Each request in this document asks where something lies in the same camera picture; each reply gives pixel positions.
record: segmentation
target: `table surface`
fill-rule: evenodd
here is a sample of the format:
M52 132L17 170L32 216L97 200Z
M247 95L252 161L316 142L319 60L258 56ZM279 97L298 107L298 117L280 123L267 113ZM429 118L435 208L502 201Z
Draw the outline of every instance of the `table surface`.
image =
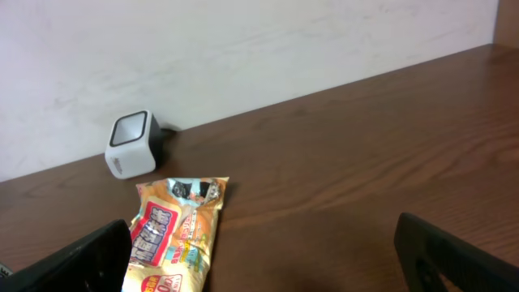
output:
M0 184L20 270L138 211L136 183L230 176L211 291L405 291L411 212L519 265L519 50L487 45L177 134L154 174L91 157Z

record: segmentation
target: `wooden table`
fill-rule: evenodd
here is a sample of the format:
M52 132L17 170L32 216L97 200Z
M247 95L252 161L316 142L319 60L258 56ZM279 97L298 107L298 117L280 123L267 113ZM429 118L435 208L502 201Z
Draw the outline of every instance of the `wooden table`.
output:
M129 221L136 183L230 176L208 290L405 291L404 211L519 265L517 81L519 50L488 45L183 131L155 174L97 156L4 182L0 261Z

